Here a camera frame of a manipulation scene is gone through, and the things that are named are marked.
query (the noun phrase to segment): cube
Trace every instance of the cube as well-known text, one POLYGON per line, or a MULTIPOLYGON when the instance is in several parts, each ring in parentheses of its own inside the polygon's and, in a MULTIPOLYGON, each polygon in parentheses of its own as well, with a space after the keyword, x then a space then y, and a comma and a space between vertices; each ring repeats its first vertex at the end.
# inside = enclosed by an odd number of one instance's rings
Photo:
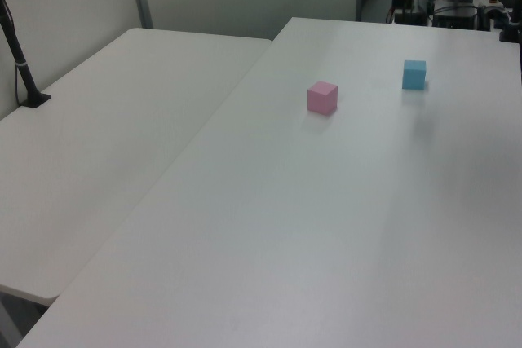
POLYGON ((308 110, 329 115, 337 108, 337 86, 319 81, 308 89, 308 110))
POLYGON ((402 88, 405 90, 424 90, 426 82, 426 62, 405 60, 402 75, 402 88))

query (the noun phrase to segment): black cable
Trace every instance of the black cable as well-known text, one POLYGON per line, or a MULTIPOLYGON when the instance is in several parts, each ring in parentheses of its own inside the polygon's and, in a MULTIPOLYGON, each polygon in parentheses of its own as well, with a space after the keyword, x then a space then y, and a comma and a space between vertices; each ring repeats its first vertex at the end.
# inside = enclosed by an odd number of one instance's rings
POLYGON ((390 10, 388 10, 388 13, 386 15, 386 23, 390 24, 393 21, 393 16, 395 14, 395 8, 391 7, 390 10))
POLYGON ((464 5, 461 5, 461 6, 446 6, 446 7, 441 7, 441 8, 437 8, 436 10, 434 10, 433 11, 433 15, 435 15, 435 14, 437 14, 439 12, 457 10, 457 9, 460 9, 460 8, 475 8, 476 10, 479 9, 479 7, 472 6, 472 5, 469 5, 469 6, 464 6, 464 5))
POLYGON ((6 7, 7 14, 9 14, 9 21, 11 22, 11 25, 13 26, 13 30, 15 30, 15 20, 13 20, 13 15, 11 14, 11 9, 9 8, 9 5, 7 4, 6 0, 2 0, 2 3, 6 7))
POLYGON ((16 104, 20 107, 20 100, 18 99, 18 67, 15 64, 15 98, 16 104))
MULTIPOLYGON (((13 15, 11 14, 11 9, 9 8, 9 5, 7 4, 6 0, 2 0, 3 5, 6 7, 7 14, 9 14, 9 21, 11 22, 11 25, 13 27, 13 30, 15 30, 15 20, 13 19, 13 15)), ((18 98, 18 66, 15 63, 15 99, 16 104, 20 106, 20 99, 18 98)))

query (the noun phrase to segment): pink cube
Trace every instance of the pink cube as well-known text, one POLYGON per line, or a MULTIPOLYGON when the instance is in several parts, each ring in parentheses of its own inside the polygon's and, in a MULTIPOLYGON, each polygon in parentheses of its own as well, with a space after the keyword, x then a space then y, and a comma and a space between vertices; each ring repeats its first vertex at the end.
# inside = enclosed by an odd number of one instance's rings
POLYGON ((337 108, 337 86, 319 81, 308 89, 308 110, 324 115, 337 108))

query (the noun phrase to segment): gray floor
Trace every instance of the gray floor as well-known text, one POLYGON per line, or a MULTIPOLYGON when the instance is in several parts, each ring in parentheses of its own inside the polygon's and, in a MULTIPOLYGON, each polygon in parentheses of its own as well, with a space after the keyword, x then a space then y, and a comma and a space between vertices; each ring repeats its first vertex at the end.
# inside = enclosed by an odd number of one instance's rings
POLYGON ((0 348, 15 348, 46 307, 0 293, 0 348))
POLYGON ((362 0, 361 21, 386 23, 386 14, 392 5, 392 0, 362 0))

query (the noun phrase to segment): blue cube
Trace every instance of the blue cube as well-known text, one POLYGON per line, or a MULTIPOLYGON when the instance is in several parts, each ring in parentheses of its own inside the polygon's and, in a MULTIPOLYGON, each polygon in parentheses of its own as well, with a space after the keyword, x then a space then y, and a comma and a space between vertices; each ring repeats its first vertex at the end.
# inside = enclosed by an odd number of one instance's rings
POLYGON ((405 90, 424 90, 426 81, 426 62, 405 60, 402 88, 405 90))

